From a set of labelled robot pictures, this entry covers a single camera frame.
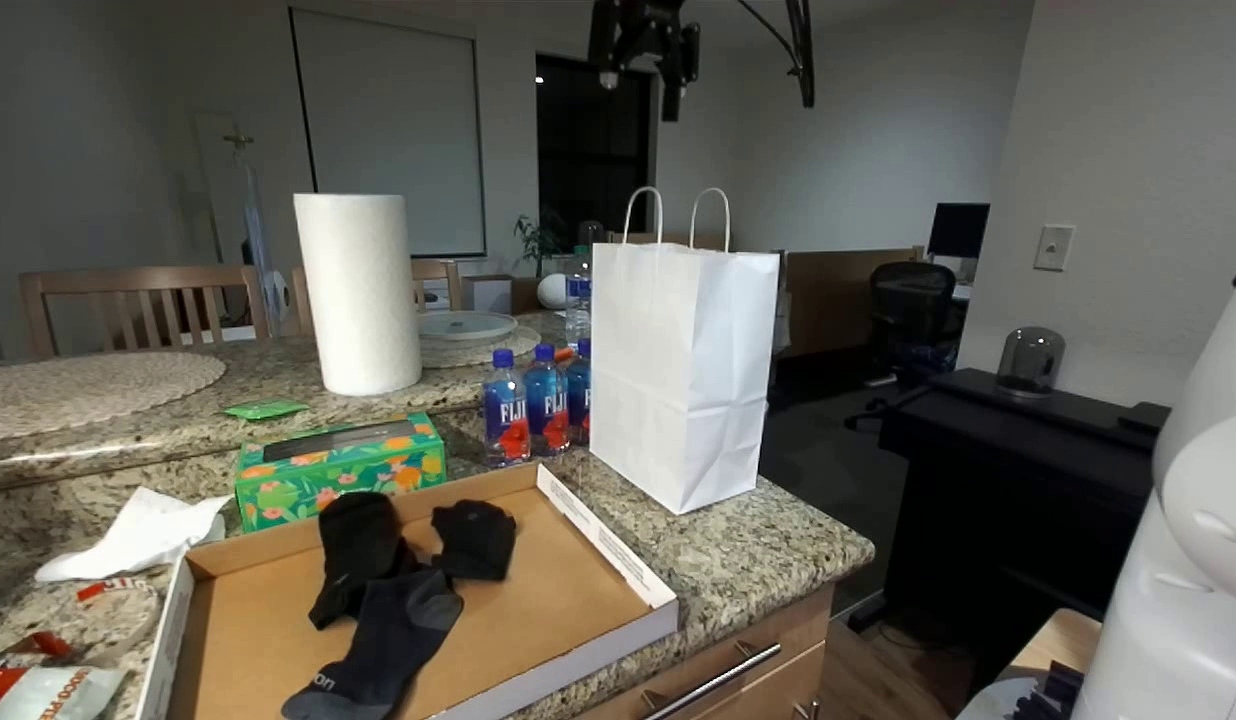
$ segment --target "floor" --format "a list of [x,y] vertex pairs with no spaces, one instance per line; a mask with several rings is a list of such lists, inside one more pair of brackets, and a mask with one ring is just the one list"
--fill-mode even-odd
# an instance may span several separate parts
[[786,403],[767,419],[763,473],[875,544],[875,563],[837,593],[828,713],[837,720],[950,720],[972,697],[972,658],[955,635],[916,612],[884,616],[860,634],[846,626],[851,609],[884,593],[903,495],[903,462],[875,447],[875,424],[846,430],[846,419],[890,396],[897,396],[894,384],[828,387]]

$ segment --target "paper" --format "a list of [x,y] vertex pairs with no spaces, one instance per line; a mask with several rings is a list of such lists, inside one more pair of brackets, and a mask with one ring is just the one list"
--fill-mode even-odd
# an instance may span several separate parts
[[162,495],[151,489],[136,489],[122,515],[107,525],[101,544],[87,553],[66,553],[47,561],[37,579],[104,579],[122,573],[142,573],[151,563],[174,563],[189,544],[211,537],[219,508],[227,495],[211,495],[199,504],[184,504],[176,495]]
[[419,381],[406,195],[295,193],[326,387],[382,396]]

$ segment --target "wooden cabinet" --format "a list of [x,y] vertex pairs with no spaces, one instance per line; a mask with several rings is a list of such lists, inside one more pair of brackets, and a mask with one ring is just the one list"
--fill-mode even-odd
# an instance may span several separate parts
[[833,593],[814,593],[752,629],[710,646],[587,718],[819,718]]

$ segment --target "blue bottle cap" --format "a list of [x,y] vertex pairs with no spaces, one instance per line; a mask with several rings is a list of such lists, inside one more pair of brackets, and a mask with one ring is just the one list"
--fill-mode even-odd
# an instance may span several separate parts
[[491,349],[491,368],[513,368],[513,352],[509,349]]

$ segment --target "cardboard box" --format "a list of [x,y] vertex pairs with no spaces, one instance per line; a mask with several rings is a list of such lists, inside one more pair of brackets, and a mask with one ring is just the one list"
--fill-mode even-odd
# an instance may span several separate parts
[[[488,502],[518,515],[506,585],[456,585],[464,612],[426,666],[406,718],[509,718],[667,634],[676,593],[550,469],[521,464],[391,495],[418,556],[435,553],[432,508]],[[279,718],[357,634],[310,609],[326,585],[316,525],[290,525],[189,553],[176,563],[142,688],[145,720]]]
[[345,493],[412,493],[448,479],[448,447],[426,412],[406,424],[316,431],[279,443],[250,443],[234,495],[242,530],[310,522]]

